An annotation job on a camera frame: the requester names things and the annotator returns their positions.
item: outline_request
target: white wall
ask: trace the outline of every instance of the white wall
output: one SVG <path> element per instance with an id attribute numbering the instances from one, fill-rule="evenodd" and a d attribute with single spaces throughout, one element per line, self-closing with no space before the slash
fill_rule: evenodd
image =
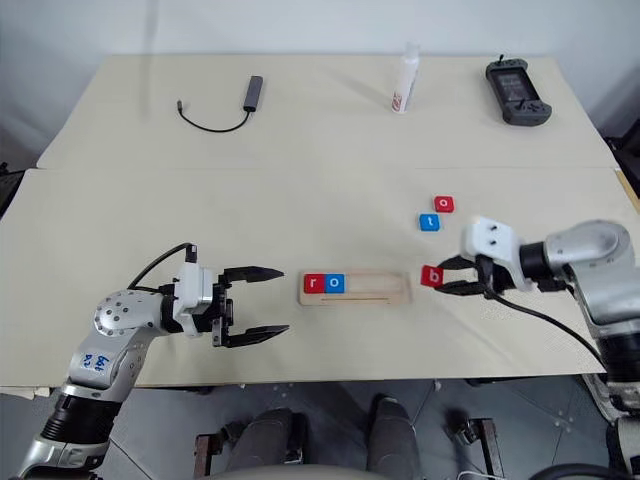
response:
<path id="1" fill-rule="evenodd" d="M 553 55 L 594 124 L 640 116 L 638 0 L 0 0 L 0 153 L 56 135 L 104 55 Z"/>

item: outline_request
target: beige tabletop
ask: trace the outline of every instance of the beige tabletop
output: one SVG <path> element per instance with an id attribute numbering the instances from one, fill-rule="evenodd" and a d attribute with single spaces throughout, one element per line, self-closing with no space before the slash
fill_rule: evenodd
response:
<path id="1" fill-rule="evenodd" d="M 97 302 L 185 241 L 214 272 L 284 271 L 230 295 L 238 331 L 291 329 L 237 350 L 213 349 L 207 337 L 158 339 L 142 385 L 599 371 L 535 318 L 419 285 L 422 265 L 456 254 L 478 214 L 532 242 L 593 218 L 640 238 L 612 156 L 556 63 L 530 59 L 554 113 L 523 128 L 502 122 L 485 58 L 424 58 L 411 111 L 391 113 L 396 60 L 109 58 L 0 222 L 0 385 L 60 384 Z M 241 130 L 206 134 L 177 117 L 180 97 L 194 119 L 233 123 L 251 74 L 265 87 Z M 435 195 L 453 195 L 456 211 L 442 215 L 441 231 L 421 232 L 418 215 Z M 178 266 L 162 264 L 147 283 L 166 283 Z M 363 268 L 406 273 L 411 303 L 298 303 L 302 271 Z M 588 337 L 566 293 L 508 298 Z"/>
<path id="2" fill-rule="evenodd" d="M 417 216 L 435 194 L 457 210 L 440 232 Z M 286 277 L 237 284 L 238 330 L 291 325 L 257 346 L 213 349 L 208 337 L 154 341 L 144 385 L 521 376 L 598 371 L 575 340 L 480 298 L 419 285 L 423 264 L 457 252 L 473 215 L 512 225 L 527 241 L 592 218 L 640 238 L 632 205 L 611 169 L 315 168 L 296 171 L 30 171 L 0 222 L 0 384 L 56 385 L 92 328 L 96 304 L 152 258 L 191 241 L 220 272 L 241 265 Z M 166 283 L 179 259 L 145 282 Z M 374 268 L 406 272 L 406 305 L 303 307 L 299 273 Z M 508 298 L 588 337 L 566 293 Z"/>
<path id="3" fill-rule="evenodd" d="M 162 55 L 107 58 L 38 162 L 47 169 L 265 168 L 321 163 L 443 167 L 613 166 L 552 58 L 528 58 L 553 108 L 536 128 L 503 122 L 484 78 L 495 59 L 423 57 L 409 112 L 391 112 L 398 57 Z M 240 130 L 249 77 L 258 111 Z"/>

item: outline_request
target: black wire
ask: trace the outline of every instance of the black wire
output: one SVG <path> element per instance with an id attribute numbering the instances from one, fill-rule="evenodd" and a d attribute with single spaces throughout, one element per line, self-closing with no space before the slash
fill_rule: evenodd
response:
<path id="1" fill-rule="evenodd" d="M 541 320 L 544 320 L 545 322 L 550 323 L 551 325 L 553 325 L 555 327 L 558 327 L 563 332 L 568 333 L 573 338 L 575 338 L 577 341 L 579 341 L 584 348 L 589 350 L 589 353 L 591 353 L 591 355 L 593 355 L 595 357 L 595 359 L 598 360 L 600 365 L 602 365 L 602 367 L 606 370 L 606 367 L 602 363 L 602 359 L 600 358 L 600 354 L 598 353 L 598 351 L 595 348 L 593 348 L 593 346 L 589 342 L 587 342 L 584 338 L 582 338 L 580 335 L 578 335 L 576 332 L 571 330 L 569 327 L 567 327 L 563 323 L 560 323 L 555 318 L 550 317 L 549 315 L 546 315 L 544 313 L 538 312 L 536 310 L 532 310 L 532 309 L 527 308 L 527 307 L 523 307 L 522 305 L 518 305 L 516 303 L 512 303 L 509 300 L 506 300 L 506 299 L 502 298 L 501 296 L 499 296 L 497 293 L 495 293 L 492 290 L 487 289 L 486 290 L 486 295 L 487 295 L 487 298 L 495 300 L 496 302 L 501 303 L 505 307 L 509 307 L 509 308 L 512 308 L 513 310 L 517 310 L 518 312 L 526 313 L 528 315 L 532 315 L 534 317 L 537 317 L 537 318 L 539 318 Z"/>
<path id="2" fill-rule="evenodd" d="M 158 264 L 160 264 L 161 262 L 163 262 L 164 260 L 169 258 L 171 255 L 173 255 L 175 253 L 178 253 L 180 250 L 185 250 L 185 249 L 187 249 L 189 247 L 192 247 L 192 246 L 193 246 L 192 243 L 182 243 L 180 245 L 176 245 L 171 250 L 167 250 L 162 255 L 160 255 L 158 258 L 156 258 L 153 262 L 151 262 L 149 265 L 144 267 L 144 269 L 136 276 L 136 278 L 134 278 L 131 281 L 131 283 L 129 284 L 129 286 L 127 288 L 129 290 L 145 290 L 145 291 L 148 291 L 148 292 L 157 292 L 158 290 L 156 290 L 154 288 L 138 287 L 138 282 L 140 280 L 142 280 L 147 273 L 149 273 L 151 270 L 153 270 L 155 267 L 157 267 Z"/>
<path id="3" fill-rule="evenodd" d="M 244 116 L 244 120 L 242 120 L 238 125 L 236 125 L 235 127 L 231 127 L 231 128 L 225 128 L 223 130 L 215 130 L 213 128 L 207 128 L 207 127 L 203 127 L 202 125 L 198 125 L 197 123 L 189 120 L 185 114 L 182 112 L 182 101 L 178 100 L 177 103 L 178 106 L 178 115 L 180 115 L 182 117 L 182 119 L 187 122 L 190 123 L 191 125 L 193 125 L 196 128 L 199 128 L 200 130 L 204 130 L 205 132 L 213 132 L 213 133 L 227 133 L 227 132 L 233 132 L 234 130 L 239 129 L 242 125 L 244 125 L 245 123 L 247 123 L 247 120 L 249 120 L 249 115 L 251 115 L 251 112 L 247 111 L 247 114 Z"/>
<path id="4" fill-rule="evenodd" d="M 610 480 L 633 480 L 633 476 L 618 470 L 612 470 L 599 465 L 589 465 L 586 463 L 567 463 L 565 465 L 554 465 L 536 473 L 530 480 L 556 480 L 564 477 L 596 477 L 608 478 Z"/>

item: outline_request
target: spray bottle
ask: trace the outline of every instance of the spray bottle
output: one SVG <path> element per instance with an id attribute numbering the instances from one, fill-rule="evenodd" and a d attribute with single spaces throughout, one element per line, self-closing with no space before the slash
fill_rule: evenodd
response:
<path id="1" fill-rule="evenodd" d="M 391 109 L 396 113 L 407 111 L 407 104 L 413 93 L 413 85 L 418 76 L 418 65 L 420 64 L 420 46 L 408 42 L 400 62 L 398 73 L 398 83 L 393 92 Z"/>

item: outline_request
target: sticker label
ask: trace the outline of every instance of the sticker label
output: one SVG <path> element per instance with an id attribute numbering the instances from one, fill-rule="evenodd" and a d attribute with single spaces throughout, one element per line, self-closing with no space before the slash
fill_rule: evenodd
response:
<path id="1" fill-rule="evenodd" d="M 104 372 L 109 368 L 111 359 L 106 355 L 101 355 L 97 352 L 85 353 L 80 360 L 82 368 L 91 370 L 98 374 L 104 375 Z"/>

